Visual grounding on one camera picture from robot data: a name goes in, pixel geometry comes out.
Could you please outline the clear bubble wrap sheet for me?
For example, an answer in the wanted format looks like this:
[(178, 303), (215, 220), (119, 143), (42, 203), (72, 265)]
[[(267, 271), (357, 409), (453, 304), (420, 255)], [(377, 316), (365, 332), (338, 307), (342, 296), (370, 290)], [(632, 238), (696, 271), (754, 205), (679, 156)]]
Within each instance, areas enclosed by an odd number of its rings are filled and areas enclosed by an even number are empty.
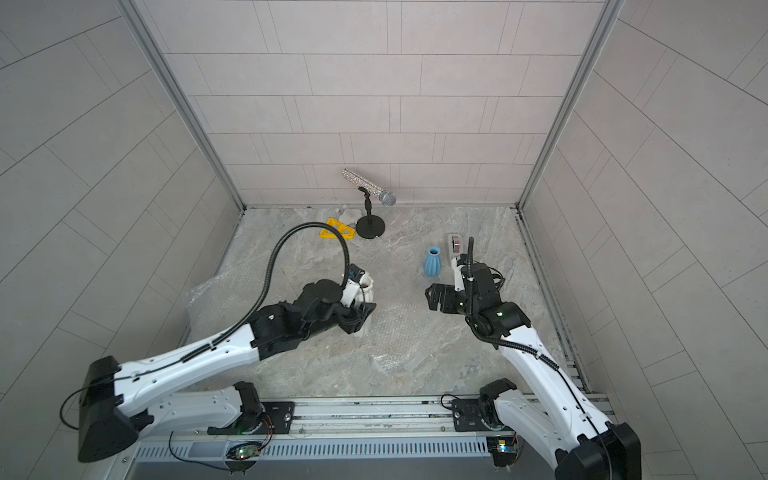
[[(424, 296), (431, 279), (420, 259), (397, 260), (380, 250), (351, 247), (353, 262), (373, 277), (377, 307), (352, 335), (334, 327), (297, 349), (228, 370), (210, 384), (253, 380), (285, 395), (378, 395), (466, 389), (491, 367), (459, 316), (431, 311)], [(255, 304), (264, 283), (268, 250), (252, 248), (226, 260), (217, 274), (192, 287), (183, 300), (196, 341), (236, 323)]]

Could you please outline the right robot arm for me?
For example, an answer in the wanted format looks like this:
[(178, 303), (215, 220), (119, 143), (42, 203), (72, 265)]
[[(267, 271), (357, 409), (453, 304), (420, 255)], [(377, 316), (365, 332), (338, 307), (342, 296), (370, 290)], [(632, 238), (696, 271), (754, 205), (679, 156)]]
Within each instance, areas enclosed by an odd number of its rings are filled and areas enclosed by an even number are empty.
[(462, 254), (454, 283), (425, 295), (434, 311), (464, 316), (473, 335), (518, 371), (540, 405), (533, 407), (509, 380), (482, 388), (486, 424), (511, 428), (552, 467), (558, 479), (639, 479), (641, 442), (626, 423), (613, 423), (550, 357), (530, 319), (500, 296), (499, 275)]

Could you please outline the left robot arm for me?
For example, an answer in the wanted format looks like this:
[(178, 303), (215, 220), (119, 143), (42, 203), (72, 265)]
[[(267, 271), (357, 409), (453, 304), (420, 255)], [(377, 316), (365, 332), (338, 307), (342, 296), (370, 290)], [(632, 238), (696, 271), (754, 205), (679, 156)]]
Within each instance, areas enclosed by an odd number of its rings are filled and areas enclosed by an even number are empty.
[(79, 394), (78, 450), (82, 463), (114, 456), (150, 433), (201, 427), (209, 435), (268, 429), (255, 386), (240, 381), (221, 392), (186, 394), (209, 377), (292, 351), (333, 327), (354, 334), (375, 310), (369, 274), (340, 286), (306, 285), (292, 303), (249, 314), (231, 335), (219, 333), (154, 357), (118, 363), (94, 361)]

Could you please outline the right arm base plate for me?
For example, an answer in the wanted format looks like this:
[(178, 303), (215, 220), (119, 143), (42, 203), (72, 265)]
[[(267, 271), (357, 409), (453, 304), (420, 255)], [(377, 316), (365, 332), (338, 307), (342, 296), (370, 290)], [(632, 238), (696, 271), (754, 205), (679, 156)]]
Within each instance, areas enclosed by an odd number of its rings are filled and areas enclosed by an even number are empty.
[(503, 429), (486, 397), (452, 397), (448, 408), (453, 415), (456, 432), (490, 432)]

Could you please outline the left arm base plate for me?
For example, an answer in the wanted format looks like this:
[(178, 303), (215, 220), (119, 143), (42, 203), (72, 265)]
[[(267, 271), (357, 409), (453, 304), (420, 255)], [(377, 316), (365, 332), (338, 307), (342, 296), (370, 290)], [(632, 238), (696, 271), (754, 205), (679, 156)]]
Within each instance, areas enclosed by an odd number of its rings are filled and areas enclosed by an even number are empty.
[(260, 417), (255, 413), (237, 411), (234, 420), (228, 421), (223, 427), (209, 426), (208, 435), (263, 435), (268, 428), (277, 435), (287, 434), (293, 421), (296, 404), (291, 401), (268, 401), (262, 404), (263, 412)]

